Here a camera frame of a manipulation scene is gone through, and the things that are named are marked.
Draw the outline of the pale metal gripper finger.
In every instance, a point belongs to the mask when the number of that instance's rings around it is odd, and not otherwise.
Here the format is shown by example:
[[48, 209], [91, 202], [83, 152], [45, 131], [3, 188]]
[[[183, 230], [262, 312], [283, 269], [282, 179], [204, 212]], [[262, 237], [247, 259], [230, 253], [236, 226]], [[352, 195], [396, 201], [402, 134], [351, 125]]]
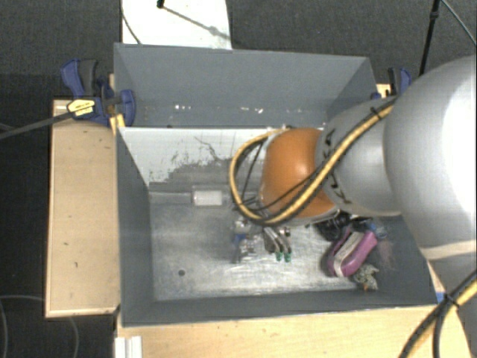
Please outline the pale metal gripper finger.
[[253, 239], [236, 236], [233, 240], [232, 264], [243, 263], [252, 260], [258, 256], [256, 252], [256, 243]]
[[247, 219], [237, 219], [234, 221], [234, 234], [236, 236], [248, 236], [253, 228], [253, 223]]

